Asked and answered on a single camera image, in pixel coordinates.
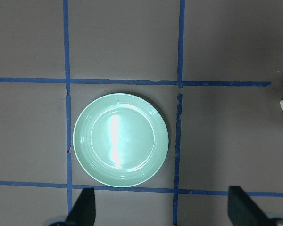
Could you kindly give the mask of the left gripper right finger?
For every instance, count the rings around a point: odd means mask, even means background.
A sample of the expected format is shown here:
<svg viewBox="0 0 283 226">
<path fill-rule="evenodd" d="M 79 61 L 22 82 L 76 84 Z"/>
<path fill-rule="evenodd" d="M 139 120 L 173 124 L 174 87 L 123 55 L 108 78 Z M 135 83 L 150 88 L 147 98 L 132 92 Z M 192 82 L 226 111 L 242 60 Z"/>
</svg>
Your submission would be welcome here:
<svg viewBox="0 0 283 226">
<path fill-rule="evenodd" d="M 233 226 L 275 226 L 240 186 L 228 188 L 228 217 Z"/>
</svg>

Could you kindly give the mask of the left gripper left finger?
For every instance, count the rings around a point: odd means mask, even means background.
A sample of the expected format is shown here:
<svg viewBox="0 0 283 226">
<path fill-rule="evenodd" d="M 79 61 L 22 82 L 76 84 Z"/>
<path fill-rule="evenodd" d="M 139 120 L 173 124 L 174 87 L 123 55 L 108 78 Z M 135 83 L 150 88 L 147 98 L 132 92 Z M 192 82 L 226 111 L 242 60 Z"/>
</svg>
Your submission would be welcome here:
<svg viewBox="0 0 283 226">
<path fill-rule="evenodd" d="M 84 188 L 66 218 L 67 226 L 93 226 L 95 223 L 95 192 Z"/>
</svg>

